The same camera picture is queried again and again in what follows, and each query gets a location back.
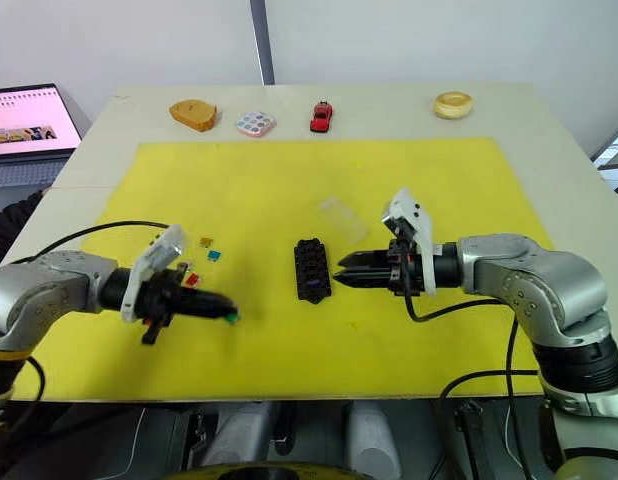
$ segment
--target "black connector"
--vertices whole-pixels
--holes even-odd
[[[300,240],[293,249],[296,258],[298,298],[313,304],[331,295],[327,253],[320,240]]]
[[[128,268],[117,268],[112,272],[98,297],[103,308],[120,310],[129,274]],[[143,323],[149,326],[142,343],[153,345],[160,329],[169,326],[174,314],[224,317],[228,320],[238,314],[234,303],[224,295],[181,287],[184,274],[184,267],[180,265],[178,270],[154,273],[148,281],[142,283],[134,305],[136,316],[144,319]]]

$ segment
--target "laptop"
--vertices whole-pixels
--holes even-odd
[[[53,183],[80,134],[53,83],[0,89],[0,211]]]

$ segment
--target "white wall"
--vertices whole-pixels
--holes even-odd
[[[618,130],[618,0],[267,0],[267,14],[277,83],[530,81],[589,155]]]
[[[0,0],[0,87],[43,82],[90,120],[121,85],[259,84],[249,0]]]

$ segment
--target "black block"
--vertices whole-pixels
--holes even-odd
[[[325,246],[317,238],[300,240],[293,249],[296,257],[298,298],[313,304],[331,295]]]

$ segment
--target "laptop screen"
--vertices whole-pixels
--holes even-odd
[[[79,143],[55,85],[0,90],[0,157],[70,153]]]

